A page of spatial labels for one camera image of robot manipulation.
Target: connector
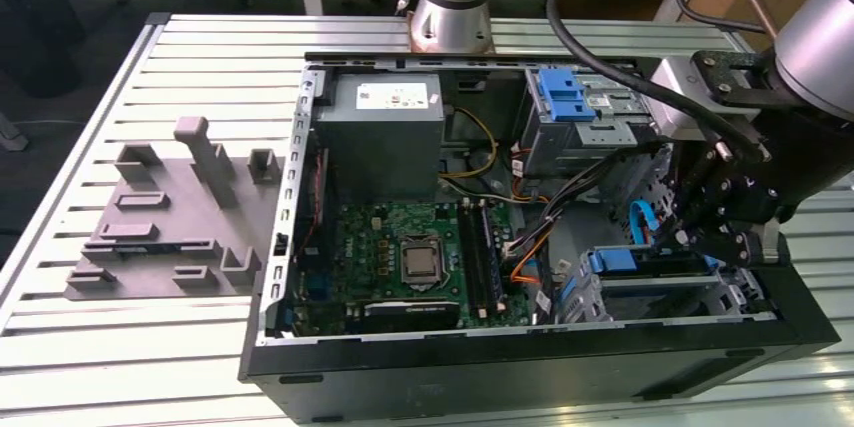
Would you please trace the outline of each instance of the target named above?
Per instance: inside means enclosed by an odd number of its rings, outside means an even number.
[[[638,270],[638,264],[629,249],[594,250],[589,255],[590,266],[597,274]]]
[[[597,112],[585,102],[585,86],[570,69],[540,71],[540,89],[546,97],[556,122],[590,122]]]
[[[398,9],[396,11],[396,15],[401,15],[406,11],[406,8],[410,6],[410,1],[412,0],[398,0]]]

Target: open computer tower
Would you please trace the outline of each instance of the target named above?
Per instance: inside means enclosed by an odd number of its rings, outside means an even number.
[[[300,90],[241,367],[296,422],[691,397],[839,341],[793,265],[650,252],[672,151],[572,58],[313,54]]]

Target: screw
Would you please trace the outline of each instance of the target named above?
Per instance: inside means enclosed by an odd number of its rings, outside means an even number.
[[[689,234],[685,233],[685,230],[677,232],[677,242],[682,245],[689,243]]]

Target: yellow wire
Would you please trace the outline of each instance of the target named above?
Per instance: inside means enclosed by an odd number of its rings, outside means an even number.
[[[474,121],[476,124],[478,124],[478,127],[481,127],[481,129],[486,133],[486,136],[490,138],[490,147],[493,148],[493,152],[490,153],[490,160],[484,167],[469,172],[444,172],[440,174],[440,177],[442,177],[444,179],[461,179],[480,175],[481,173],[490,170],[490,167],[493,167],[496,159],[498,158],[498,144],[496,143],[496,137],[493,136],[493,132],[490,132],[490,129],[486,127],[486,124],[481,122],[481,119],[476,117],[476,114],[469,112],[462,107],[456,107],[456,109],[469,116],[469,118]]]

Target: ram slot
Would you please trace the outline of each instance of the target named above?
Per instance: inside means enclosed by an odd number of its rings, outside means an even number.
[[[502,273],[501,263],[498,260],[498,246],[493,239],[493,226],[490,225],[490,217],[488,215],[488,207],[481,204],[478,207],[481,210],[481,232],[484,234],[484,246],[486,251],[484,257],[486,260],[486,275],[489,280],[489,294],[490,294],[490,313],[504,312],[505,304],[502,302],[505,298],[505,289],[502,288]]]
[[[484,319],[504,310],[504,304],[500,305],[502,290],[498,257],[484,207],[464,204],[457,212],[469,307],[473,315]]]

